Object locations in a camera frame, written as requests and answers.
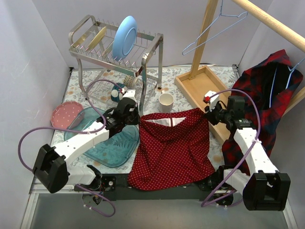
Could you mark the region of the red plaid skirt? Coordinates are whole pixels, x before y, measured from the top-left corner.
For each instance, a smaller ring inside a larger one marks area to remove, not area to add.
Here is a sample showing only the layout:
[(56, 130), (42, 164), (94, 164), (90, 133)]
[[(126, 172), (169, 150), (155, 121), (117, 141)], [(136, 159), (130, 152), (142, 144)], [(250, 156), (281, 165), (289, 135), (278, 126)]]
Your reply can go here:
[[(245, 70), (233, 85), (232, 95), (239, 95), (245, 100), (245, 117), (251, 120), (255, 127), (260, 127), (259, 140), (266, 154), (271, 155), (276, 140), (276, 129), (284, 115), (293, 93), (303, 80), (303, 75), (295, 70), (290, 83), (285, 89), (289, 70), (292, 68), (289, 56), (284, 49), (269, 55), (258, 65)], [(270, 89), (277, 69), (272, 105), (269, 107)]]

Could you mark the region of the red polka dot cloth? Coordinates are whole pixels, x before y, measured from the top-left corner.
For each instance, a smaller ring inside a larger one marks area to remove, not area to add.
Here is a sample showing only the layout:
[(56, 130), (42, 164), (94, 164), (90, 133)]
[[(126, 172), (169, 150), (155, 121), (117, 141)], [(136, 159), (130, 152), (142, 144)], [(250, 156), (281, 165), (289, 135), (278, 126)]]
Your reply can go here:
[(131, 187), (161, 190), (214, 173), (208, 158), (209, 124), (201, 109), (144, 115), (139, 134), (140, 144), (128, 175)]

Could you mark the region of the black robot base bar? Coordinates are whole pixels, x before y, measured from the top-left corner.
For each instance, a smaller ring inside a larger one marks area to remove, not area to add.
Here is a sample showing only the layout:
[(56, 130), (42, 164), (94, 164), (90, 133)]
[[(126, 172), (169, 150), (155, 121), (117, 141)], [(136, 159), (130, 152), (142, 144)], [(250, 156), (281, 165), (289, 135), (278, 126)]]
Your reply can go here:
[(98, 177), (93, 184), (78, 185), (75, 191), (88, 189), (95, 194), (99, 193), (110, 201), (116, 200), (174, 200), (198, 199), (204, 200), (210, 192), (220, 183), (220, 177), (215, 172), (211, 176), (177, 187), (157, 190), (142, 191), (129, 186), (127, 174), (104, 174)]

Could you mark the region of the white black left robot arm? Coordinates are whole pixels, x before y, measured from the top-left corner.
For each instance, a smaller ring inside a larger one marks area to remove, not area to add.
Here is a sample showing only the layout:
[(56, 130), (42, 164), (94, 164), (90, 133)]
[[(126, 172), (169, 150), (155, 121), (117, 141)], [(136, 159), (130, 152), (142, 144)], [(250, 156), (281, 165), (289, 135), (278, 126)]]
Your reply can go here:
[(134, 98), (121, 99), (116, 108), (97, 118), (84, 134), (77, 134), (67, 141), (51, 147), (43, 145), (38, 152), (33, 174), (50, 193), (60, 191), (65, 185), (84, 185), (96, 191), (101, 187), (102, 174), (93, 166), (73, 167), (80, 155), (119, 134), (127, 125), (137, 125), (140, 116)]

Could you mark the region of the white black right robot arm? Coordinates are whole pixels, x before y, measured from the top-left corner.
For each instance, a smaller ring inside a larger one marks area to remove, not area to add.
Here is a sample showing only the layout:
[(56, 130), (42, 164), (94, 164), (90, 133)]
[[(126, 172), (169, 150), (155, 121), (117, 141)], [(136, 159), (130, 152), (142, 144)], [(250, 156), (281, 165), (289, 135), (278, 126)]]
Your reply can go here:
[(247, 175), (238, 167), (220, 167), (220, 175), (215, 178), (216, 185), (223, 190), (231, 186), (238, 191), (248, 210), (283, 211), (290, 188), (290, 177), (279, 172), (267, 156), (254, 124), (245, 118), (244, 98), (229, 96), (225, 109), (222, 108), (216, 92), (207, 92), (203, 101), (207, 104), (204, 110), (208, 121), (212, 125), (226, 125), (241, 149), (241, 161), (247, 163), (250, 172)]

